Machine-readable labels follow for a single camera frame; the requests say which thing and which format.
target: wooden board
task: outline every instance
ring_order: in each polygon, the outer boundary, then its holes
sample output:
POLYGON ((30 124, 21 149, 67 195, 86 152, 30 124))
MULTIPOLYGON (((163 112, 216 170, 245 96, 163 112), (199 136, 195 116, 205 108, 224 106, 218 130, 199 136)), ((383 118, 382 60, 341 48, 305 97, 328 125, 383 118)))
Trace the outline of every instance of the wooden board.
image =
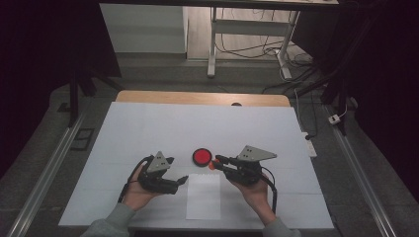
POLYGON ((251 95, 196 92, 121 91, 117 102, 138 102, 182 105, 231 106, 240 103, 249 107, 290 107, 283 95, 251 95))

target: red disc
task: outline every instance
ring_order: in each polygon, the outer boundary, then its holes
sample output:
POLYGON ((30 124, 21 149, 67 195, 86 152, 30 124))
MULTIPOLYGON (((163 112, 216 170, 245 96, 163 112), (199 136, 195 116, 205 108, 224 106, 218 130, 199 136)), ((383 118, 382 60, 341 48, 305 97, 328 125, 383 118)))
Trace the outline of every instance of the red disc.
POLYGON ((194 154, 192 155, 192 159, 194 160, 194 163, 196 165, 204 167, 210 163, 210 160, 212 159, 212 154, 205 148, 200 148, 194 152, 194 154))

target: person's left hand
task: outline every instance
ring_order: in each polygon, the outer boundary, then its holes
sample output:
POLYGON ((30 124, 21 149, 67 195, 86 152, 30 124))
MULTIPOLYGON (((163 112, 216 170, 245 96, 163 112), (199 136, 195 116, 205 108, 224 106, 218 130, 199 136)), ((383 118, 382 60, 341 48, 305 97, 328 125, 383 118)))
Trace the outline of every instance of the person's left hand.
POLYGON ((136 169, 123 200, 125 205, 135 211, 145 207, 154 197, 162 195, 160 193, 152 193, 142 188, 141 184, 137 181, 141 169, 142 165, 136 169))

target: hand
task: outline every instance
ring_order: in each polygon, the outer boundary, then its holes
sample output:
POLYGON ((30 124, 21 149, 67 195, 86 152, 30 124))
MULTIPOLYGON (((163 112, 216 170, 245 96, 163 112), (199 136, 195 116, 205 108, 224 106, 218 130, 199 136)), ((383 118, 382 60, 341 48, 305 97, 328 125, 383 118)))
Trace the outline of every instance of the hand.
POLYGON ((142 188, 141 184, 137 181, 141 169, 142 165, 136 169, 123 200, 125 205, 135 211, 145 207, 154 197, 162 195, 160 193, 152 193, 142 188))
POLYGON ((246 202, 259 215, 259 218, 265 225, 268 225, 277 218, 269 206, 268 185, 265 182, 259 180, 258 183, 249 187, 242 186, 232 181, 230 181, 230 183, 241 191, 246 202))

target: sleeve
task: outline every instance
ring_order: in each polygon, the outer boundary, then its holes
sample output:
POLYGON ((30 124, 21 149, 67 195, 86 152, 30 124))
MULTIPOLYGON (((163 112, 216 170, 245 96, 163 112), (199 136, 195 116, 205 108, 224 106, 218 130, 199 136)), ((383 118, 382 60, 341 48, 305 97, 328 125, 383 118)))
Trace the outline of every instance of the sleeve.
POLYGON ((118 203, 106 219, 93 221, 81 237, 128 237, 128 224, 135 211, 125 204, 118 203))
POLYGON ((300 237, 298 230, 290 230, 280 218, 265 226, 263 237, 300 237))

